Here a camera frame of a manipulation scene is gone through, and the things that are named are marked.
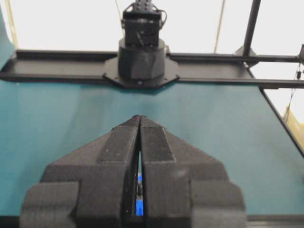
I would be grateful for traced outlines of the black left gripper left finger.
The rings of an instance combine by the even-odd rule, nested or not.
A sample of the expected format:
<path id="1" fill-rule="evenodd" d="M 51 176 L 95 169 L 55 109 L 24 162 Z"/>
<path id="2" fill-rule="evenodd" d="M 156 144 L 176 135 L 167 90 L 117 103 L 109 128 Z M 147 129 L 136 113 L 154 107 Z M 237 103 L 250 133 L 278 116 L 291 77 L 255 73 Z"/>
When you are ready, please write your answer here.
<path id="1" fill-rule="evenodd" d="M 139 116 L 49 164 L 24 198 L 22 228 L 120 228 L 134 204 Z"/>

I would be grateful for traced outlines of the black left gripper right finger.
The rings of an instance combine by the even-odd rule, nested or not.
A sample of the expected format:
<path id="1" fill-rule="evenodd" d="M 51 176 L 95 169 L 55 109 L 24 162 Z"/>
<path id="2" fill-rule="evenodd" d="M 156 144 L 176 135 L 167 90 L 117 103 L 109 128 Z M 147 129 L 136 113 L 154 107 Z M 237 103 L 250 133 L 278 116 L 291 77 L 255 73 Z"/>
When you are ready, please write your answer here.
<path id="1" fill-rule="evenodd" d="M 246 227 L 242 190 L 221 161 L 146 116 L 140 139 L 147 227 Z"/>

